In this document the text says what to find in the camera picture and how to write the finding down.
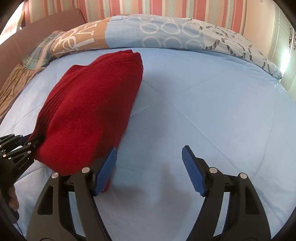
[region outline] wall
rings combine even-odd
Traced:
[[[247,0],[29,0],[26,25],[46,16],[79,8],[85,21],[119,14],[146,13],[194,18],[242,33]]]
[[[276,4],[273,0],[247,0],[244,36],[268,56],[275,29]]]

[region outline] red sweater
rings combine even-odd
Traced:
[[[143,76],[132,50],[74,65],[50,92],[31,137],[45,141],[34,158],[62,175],[74,174],[118,147]]]

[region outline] pink stripe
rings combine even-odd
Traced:
[[[99,0],[99,6],[100,6],[100,12],[101,12],[101,16],[100,16],[100,19],[104,19],[105,16],[104,16],[104,9],[103,9],[103,0]]]
[[[237,33],[239,33],[239,31],[240,31],[240,26],[241,26],[241,23],[242,23],[243,6],[244,6],[244,1],[243,0],[236,0],[235,15],[234,15],[232,30],[237,32]]]
[[[233,30],[236,3],[237,3],[237,0],[233,0],[233,12],[232,12],[231,27],[230,27],[231,30]]]
[[[139,13],[143,13],[143,6],[142,6],[142,0],[138,0],[138,6],[139,6]]]
[[[131,0],[131,13],[139,13],[138,0]]]
[[[84,18],[84,21],[87,23],[87,14],[86,14],[86,7],[85,7],[85,1],[84,0],[78,0],[78,8],[80,9],[80,12]]]
[[[53,10],[53,14],[55,14],[55,13],[56,13],[56,11],[55,11],[55,7],[54,7],[54,0],[49,0],[49,1],[51,1],[51,2],[52,2],[52,10]]]
[[[110,16],[120,15],[119,0],[109,0]]]
[[[194,0],[193,18],[204,21],[206,6],[207,0]]]
[[[61,12],[62,7],[61,7],[61,0],[57,0],[57,12]]]
[[[182,0],[176,0],[176,3],[175,3],[175,17],[177,17],[177,18],[182,17],[182,6],[183,6],[183,1]]]
[[[224,12],[223,12],[223,19],[222,19],[222,27],[223,28],[225,28],[225,24],[226,24],[227,5],[228,5],[228,0],[224,0]]]
[[[160,0],[150,0],[150,14],[162,15],[163,14],[163,2]]]
[[[44,10],[45,10],[45,16],[48,16],[48,7],[47,7],[47,0],[44,0]]]
[[[183,3],[182,3],[182,17],[183,18],[186,17],[186,3],[187,3],[187,1],[183,0]]]

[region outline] blue gripper pad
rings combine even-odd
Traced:
[[[104,191],[107,181],[111,175],[111,171],[116,163],[117,159],[117,149],[113,149],[109,152],[106,161],[102,165],[101,169],[96,175],[94,193],[98,195],[100,192]]]
[[[182,160],[190,177],[190,180],[193,184],[193,187],[196,192],[199,192],[201,196],[204,196],[206,193],[204,178],[201,171],[198,169],[195,164],[194,157],[191,156],[190,152],[186,146],[182,149]]]

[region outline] quilted bedspread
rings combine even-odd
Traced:
[[[296,176],[290,173],[296,169],[296,105],[281,84],[261,67],[230,54],[132,50],[142,56],[143,81],[111,187],[95,198],[111,238],[186,240],[203,198],[183,165],[185,145],[222,173],[250,177],[274,236],[296,206]],[[72,65],[87,65],[114,51],[86,51],[51,62],[13,104],[0,136],[31,133],[49,92]],[[35,161],[15,184],[25,233],[51,172]],[[216,234],[223,229],[227,199],[226,194]],[[75,229],[83,235],[73,194],[71,210]]]

